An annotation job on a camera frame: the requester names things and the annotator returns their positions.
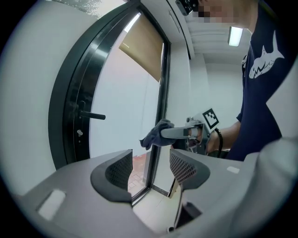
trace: ceiling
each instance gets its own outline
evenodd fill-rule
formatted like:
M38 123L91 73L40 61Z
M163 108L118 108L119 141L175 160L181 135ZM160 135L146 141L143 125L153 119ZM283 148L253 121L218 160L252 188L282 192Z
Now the ceiling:
M240 64L247 54L251 33L244 29L238 47L229 46L229 26L221 23L204 23L203 18L185 17L195 54L202 53L205 63Z
M127 0L53 0L72 6L82 12L100 19L116 7L126 3Z

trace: person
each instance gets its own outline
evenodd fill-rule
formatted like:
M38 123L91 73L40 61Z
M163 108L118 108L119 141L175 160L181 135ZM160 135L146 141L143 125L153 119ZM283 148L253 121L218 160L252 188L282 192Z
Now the person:
M276 12L279 5L264 0L198 0L199 12L216 22L246 28L251 33L248 54L242 61L243 102L237 122L221 129L226 159L243 161L279 138L281 131L266 105L289 73L297 56L291 37L283 29L284 21ZM219 136L212 132L207 152L218 150Z

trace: wrist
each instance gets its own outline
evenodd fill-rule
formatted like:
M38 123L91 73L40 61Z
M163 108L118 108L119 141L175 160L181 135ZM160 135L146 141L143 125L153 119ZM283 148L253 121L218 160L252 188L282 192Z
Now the wrist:
M207 153L216 151L219 149L219 135L216 131L211 132L210 140L207 145Z

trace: navy t-shirt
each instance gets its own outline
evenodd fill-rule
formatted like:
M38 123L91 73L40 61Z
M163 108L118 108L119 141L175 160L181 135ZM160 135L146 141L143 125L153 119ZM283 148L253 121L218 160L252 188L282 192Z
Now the navy t-shirt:
M246 155L281 138L266 102L286 78L295 57L270 13L259 4L256 28L243 61L243 102L237 117L241 127L227 159L243 161Z

